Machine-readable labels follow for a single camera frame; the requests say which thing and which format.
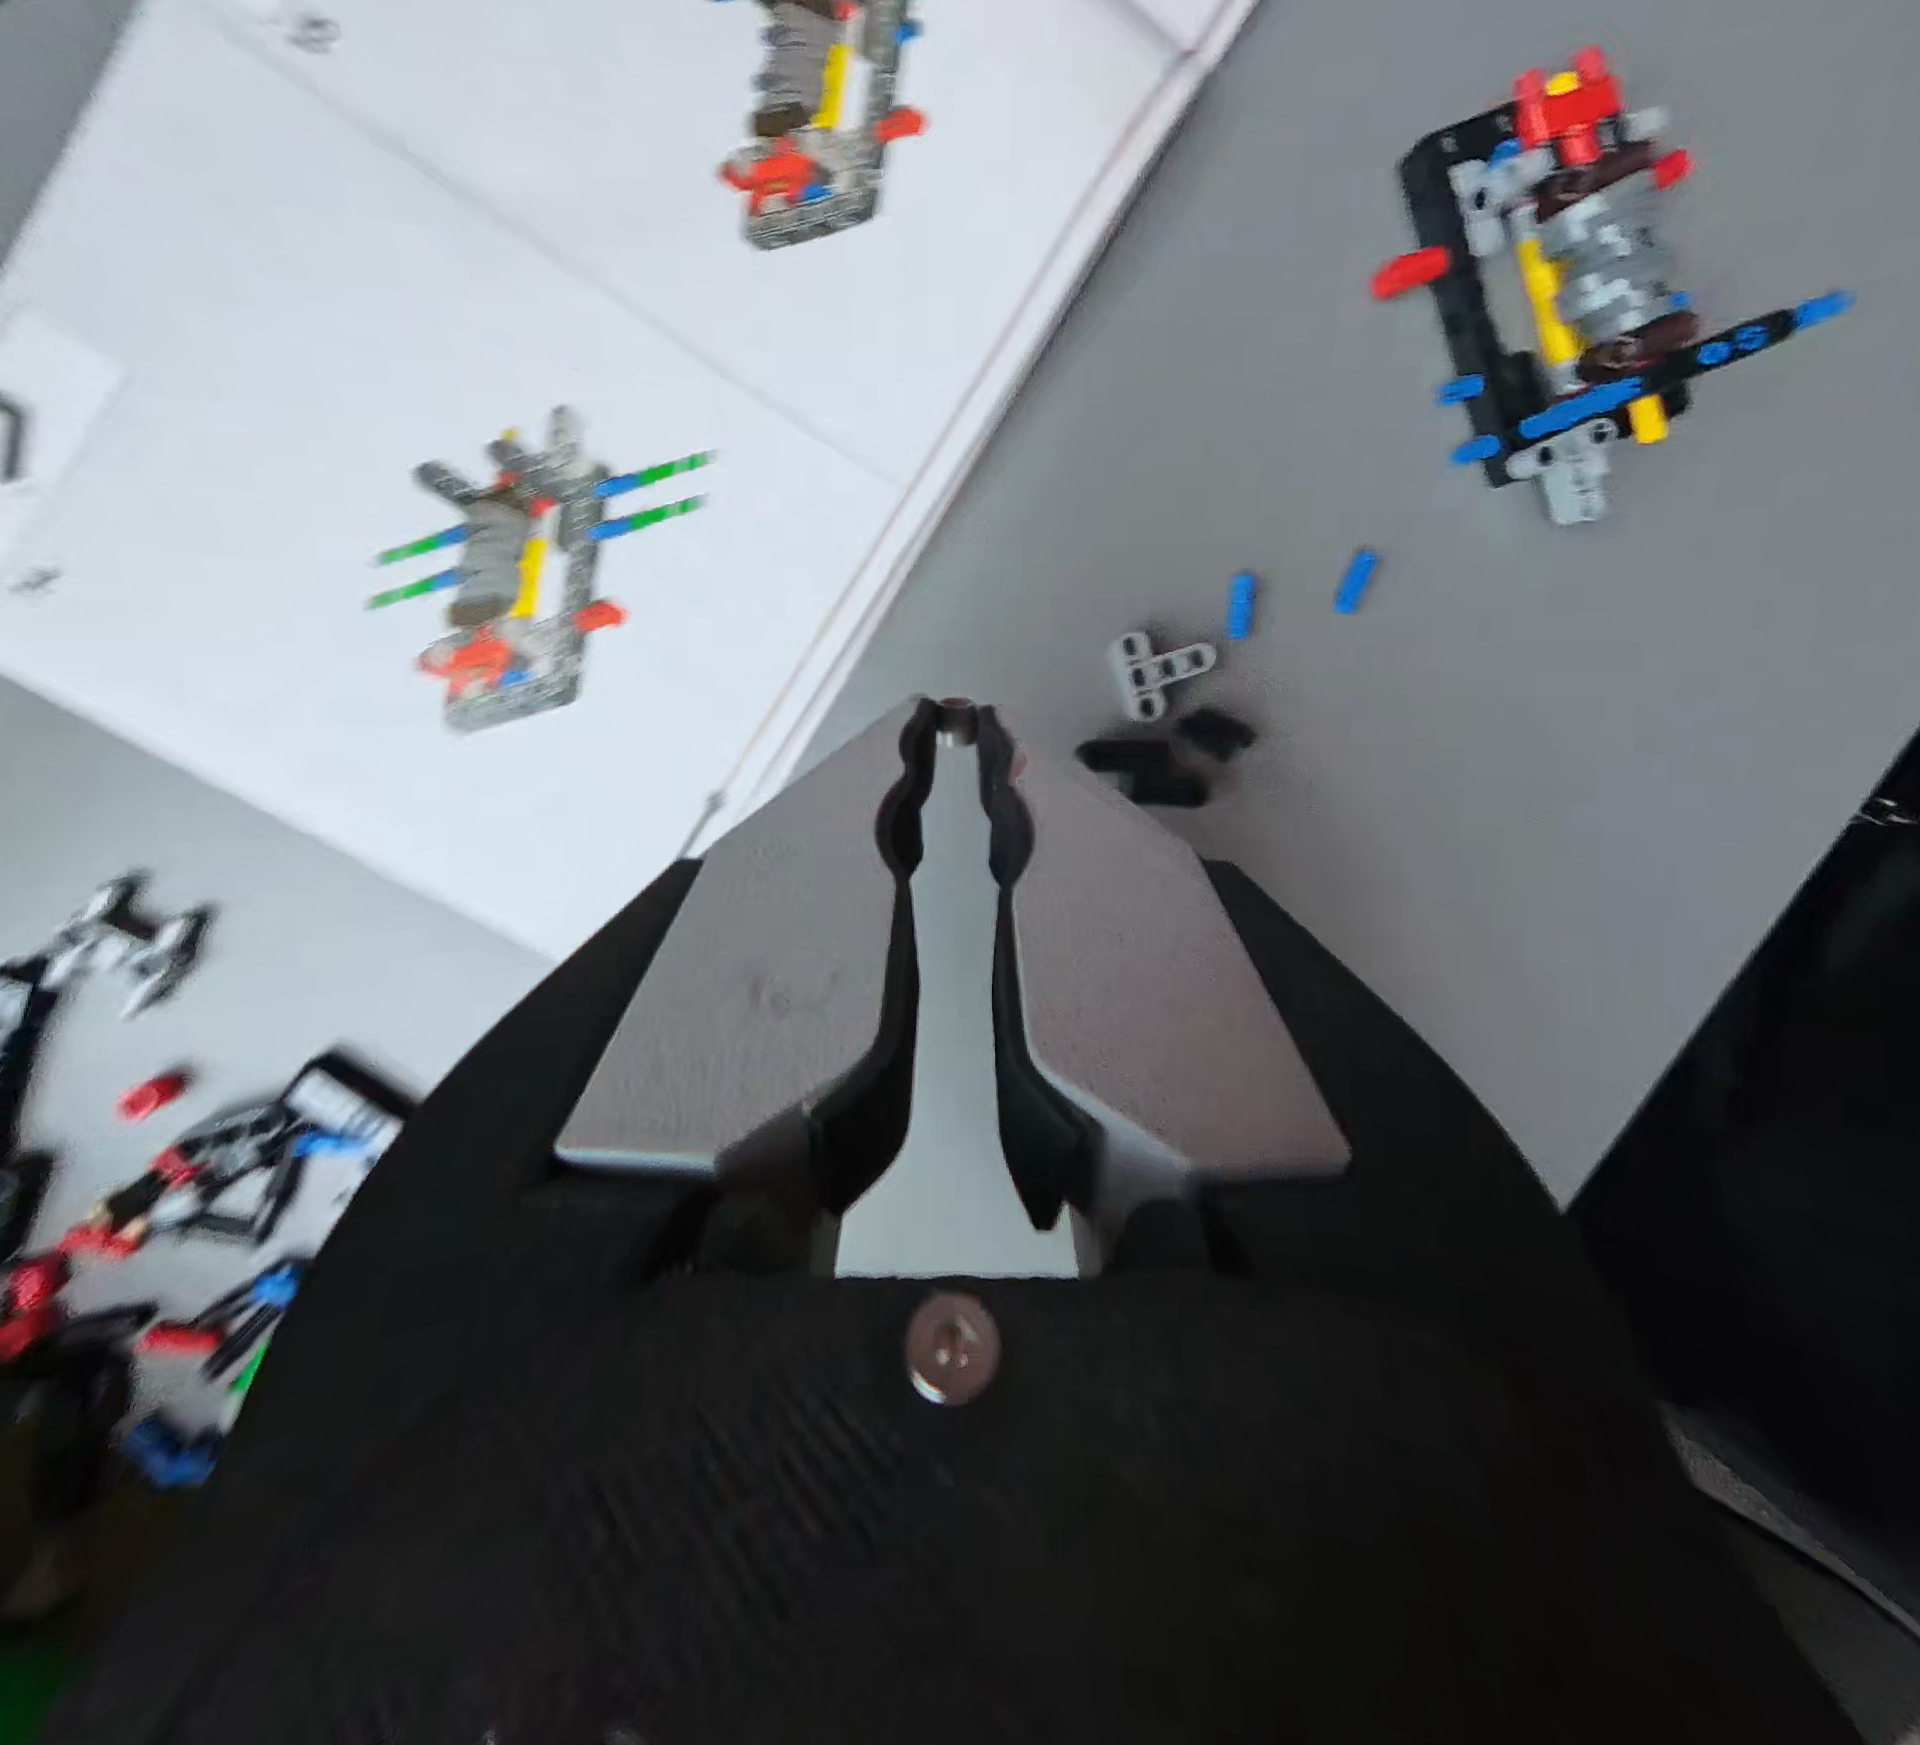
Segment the black grey lego assembly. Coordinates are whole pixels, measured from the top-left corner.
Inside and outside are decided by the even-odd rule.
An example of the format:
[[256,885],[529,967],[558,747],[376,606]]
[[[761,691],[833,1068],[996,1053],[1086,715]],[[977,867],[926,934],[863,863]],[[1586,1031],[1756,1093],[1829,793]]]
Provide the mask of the black grey lego assembly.
[[1667,113],[1632,104],[1596,43],[1526,68],[1397,163],[1414,238],[1371,273],[1371,298],[1428,296],[1452,366],[1434,395],[1467,420],[1452,461],[1533,489],[1563,531],[1606,518],[1616,455],[1665,441],[1703,380],[1855,304],[1834,289],[1710,323],[1665,226],[1691,175]]

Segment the grey t-shaped lego piece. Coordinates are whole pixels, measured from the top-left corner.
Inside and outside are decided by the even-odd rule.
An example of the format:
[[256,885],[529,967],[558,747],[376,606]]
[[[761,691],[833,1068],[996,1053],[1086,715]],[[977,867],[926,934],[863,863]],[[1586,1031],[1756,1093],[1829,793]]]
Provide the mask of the grey t-shaped lego piece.
[[1190,679],[1215,671],[1218,652],[1212,642],[1189,642],[1158,649],[1142,628],[1130,628],[1109,646],[1109,663],[1132,723],[1165,722],[1168,694]]

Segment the person's dark clothing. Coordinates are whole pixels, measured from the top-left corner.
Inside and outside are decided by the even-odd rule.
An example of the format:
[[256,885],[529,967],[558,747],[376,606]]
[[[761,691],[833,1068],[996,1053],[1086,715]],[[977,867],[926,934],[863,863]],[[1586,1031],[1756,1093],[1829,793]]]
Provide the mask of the person's dark clothing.
[[1571,1214],[1691,1475],[1916,1637],[1916,739]]

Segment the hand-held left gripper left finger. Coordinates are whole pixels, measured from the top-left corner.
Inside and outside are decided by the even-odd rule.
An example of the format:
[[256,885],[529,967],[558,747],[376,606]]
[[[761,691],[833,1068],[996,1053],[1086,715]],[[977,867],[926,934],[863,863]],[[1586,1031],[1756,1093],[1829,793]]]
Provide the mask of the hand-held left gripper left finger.
[[939,737],[942,707],[910,700],[712,841],[556,1140],[564,1165],[766,1203],[833,1272],[911,1118]]

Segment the white lego instruction booklet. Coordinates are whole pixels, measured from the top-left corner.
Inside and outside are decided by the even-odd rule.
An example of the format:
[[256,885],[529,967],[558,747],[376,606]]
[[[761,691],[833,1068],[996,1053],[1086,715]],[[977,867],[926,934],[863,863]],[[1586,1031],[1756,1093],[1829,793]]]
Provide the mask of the white lego instruction booklet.
[[796,764],[1258,0],[143,0],[5,675],[560,957]]

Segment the pile of loose lego parts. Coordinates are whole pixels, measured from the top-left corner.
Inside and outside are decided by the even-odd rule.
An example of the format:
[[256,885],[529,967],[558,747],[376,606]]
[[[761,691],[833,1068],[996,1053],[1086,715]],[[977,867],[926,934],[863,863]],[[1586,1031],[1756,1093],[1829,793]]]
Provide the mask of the pile of loose lego parts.
[[[54,1470],[92,1474],[107,1450],[154,1489],[206,1486],[232,1420],[309,1270],[309,1252],[264,1250],[294,1211],[313,1164],[375,1170],[413,1115],[364,1063],[328,1050],[256,1103],[175,1134],[132,1181],[110,1188],[46,1244],[32,1229],[56,1157],[21,1136],[26,1095],[61,1001],[90,977],[116,981],[123,1019],[179,989],[198,965],[212,907],[154,916],[141,873],[112,877],[32,955],[5,960],[2,1349],[6,1408],[53,1411],[72,1452]],[[80,1260],[125,1260],[161,1240],[240,1249],[251,1270],[199,1313],[156,1300],[80,1310]]]

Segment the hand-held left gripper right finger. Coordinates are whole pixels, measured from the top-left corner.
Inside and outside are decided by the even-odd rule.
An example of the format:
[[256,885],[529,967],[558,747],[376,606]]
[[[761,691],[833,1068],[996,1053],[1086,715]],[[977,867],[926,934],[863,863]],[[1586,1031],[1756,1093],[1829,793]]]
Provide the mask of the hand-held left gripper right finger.
[[1040,1232],[1095,1278],[1142,1210],[1326,1183],[1351,1143],[1182,838],[974,707],[996,929],[996,1129]]

